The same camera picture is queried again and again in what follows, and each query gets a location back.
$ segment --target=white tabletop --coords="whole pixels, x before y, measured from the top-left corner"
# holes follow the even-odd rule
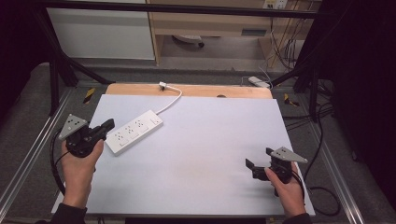
[[[103,95],[91,127],[117,130],[174,96]],[[283,215],[274,188],[252,178],[245,159],[271,160],[265,148],[292,149],[276,100],[182,97],[163,126],[118,157],[105,145],[96,164],[88,214],[123,217],[267,217]],[[306,210],[314,215],[309,197]]]

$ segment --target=power outlet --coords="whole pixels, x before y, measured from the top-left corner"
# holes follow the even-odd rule
[[[288,0],[276,0],[274,9],[285,9]]]
[[[163,126],[163,121],[152,110],[142,114],[107,135],[106,143],[111,151],[120,155],[150,133]]]
[[[262,8],[275,8],[276,0],[265,0]]]

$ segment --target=hand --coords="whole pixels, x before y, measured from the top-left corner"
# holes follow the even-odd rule
[[[291,163],[291,167],[297,173],[294,162]],[[284,184],[271,169],[265,168],[265,173],[276,188],[287,218],[306,213],[303,193],[296,179],[292,178],[288,184]]]
[[[103,152],[104,141],[99,140],[92,153],[85,158],[78,158],[68,153],[62,158],[66,193],[64,204],[84,209],[91,192],[91,182],[95,164]],[[66,142],[62,142],[62,153],[66,153]]]

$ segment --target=sleeve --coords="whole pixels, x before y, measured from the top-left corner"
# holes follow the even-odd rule
[[[50,222],[40,220],[36,224],[85,224],[84,217],[86,213],[87,208],[80,209],[60,203]]]
[[[311,217],[307,214],[300,214],[286,219],[283,224],[312,224]]]

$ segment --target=white power strip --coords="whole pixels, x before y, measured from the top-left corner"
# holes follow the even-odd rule
[[[247,79],[251,84],[258,86],[258,87],[264,87],[268,88],[270,85],[266,83],[265,81],[257,78],[257,77],[250,77]]]
[[[163,126],[163,121],[152,110],[142,114],[107,135],[106,143],[118,156],[138,141]]]

